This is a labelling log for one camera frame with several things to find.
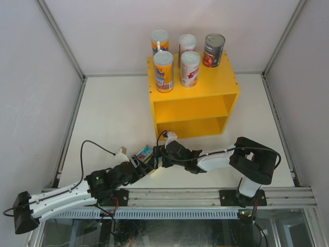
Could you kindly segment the yellow wooden shelf cabinet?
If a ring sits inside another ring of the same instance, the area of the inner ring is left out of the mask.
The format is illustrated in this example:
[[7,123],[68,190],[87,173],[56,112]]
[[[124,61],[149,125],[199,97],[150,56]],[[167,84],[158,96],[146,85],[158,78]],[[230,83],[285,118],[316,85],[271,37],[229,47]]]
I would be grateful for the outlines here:
[[200,65],[197,84],[181,85],[178,55],[174,55],[173,90],[156,88],[153,58],[147,58],[149,96],[155,134],[173,131],[178,138],[223,134],[240,95],[240,87],[226,52],[219,66]]

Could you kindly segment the yellow can with white spoon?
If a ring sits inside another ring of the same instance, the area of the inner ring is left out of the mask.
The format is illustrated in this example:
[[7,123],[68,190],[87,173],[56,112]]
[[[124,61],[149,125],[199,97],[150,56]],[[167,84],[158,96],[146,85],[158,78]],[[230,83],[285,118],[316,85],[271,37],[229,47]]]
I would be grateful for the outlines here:
[[159,51],[153,57],[157,90],[169,93],[173,89],[174,57],[168,51]]

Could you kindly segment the white porridge can red label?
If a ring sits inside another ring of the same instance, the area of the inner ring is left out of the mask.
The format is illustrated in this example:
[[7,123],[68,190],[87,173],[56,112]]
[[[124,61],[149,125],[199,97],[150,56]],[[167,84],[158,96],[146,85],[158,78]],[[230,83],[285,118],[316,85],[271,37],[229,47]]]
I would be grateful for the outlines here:
[[183,34],[179,37],[179,55],[186,51],[195,51],[196,37],[192,34]]

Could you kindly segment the orange can with spoon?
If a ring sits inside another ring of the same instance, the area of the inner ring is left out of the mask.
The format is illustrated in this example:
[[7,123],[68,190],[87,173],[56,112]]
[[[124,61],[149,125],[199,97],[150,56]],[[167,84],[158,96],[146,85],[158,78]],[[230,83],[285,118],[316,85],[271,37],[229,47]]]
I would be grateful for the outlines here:
[[151,44],[153,55],[159,51],[169,51],[169,34],[167,31],[159,29],[151,33]]

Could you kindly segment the dark blue tin can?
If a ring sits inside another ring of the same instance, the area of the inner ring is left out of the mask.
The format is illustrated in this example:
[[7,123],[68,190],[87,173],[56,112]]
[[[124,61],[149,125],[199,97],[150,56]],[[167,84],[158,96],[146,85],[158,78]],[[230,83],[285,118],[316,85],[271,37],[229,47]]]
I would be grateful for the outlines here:
[[221,62],[225,38],[218,33],[211,33],[205,38],[203,64],[206,67],[217,67]]

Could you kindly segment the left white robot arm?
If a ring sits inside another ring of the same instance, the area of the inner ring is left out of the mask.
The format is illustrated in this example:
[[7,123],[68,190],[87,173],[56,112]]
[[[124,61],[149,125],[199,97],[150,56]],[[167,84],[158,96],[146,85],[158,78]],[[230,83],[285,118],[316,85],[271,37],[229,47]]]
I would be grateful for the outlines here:
[[157,169],[157,165],[153,156],[145,162],[134,156],[113,168],[94,171],[77,184],[38,195],[21,192],[13,204],[15,233],[30,232],[41,222],[80,206],[117,206],[123,203],[119,187],[137,182]]

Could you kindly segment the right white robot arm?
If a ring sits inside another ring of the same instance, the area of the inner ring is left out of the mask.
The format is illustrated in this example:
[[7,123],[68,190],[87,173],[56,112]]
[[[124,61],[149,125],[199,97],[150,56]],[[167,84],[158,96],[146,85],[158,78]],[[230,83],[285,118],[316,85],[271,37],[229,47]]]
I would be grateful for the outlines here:
[[281,155],[264,145],[246,137],[237,138],[235,144],[225,150],[189,150],[177,141],[174,132],[161,133],[164,145],[153,150],[155,162],[162,159],[165,168],[182,166],[192,174],[206,173],[213,169],[232,167],[240,172],[240,179],[233,198],[240,207],[254,204],[261,186],[272,182],[273,173],[281,163]]

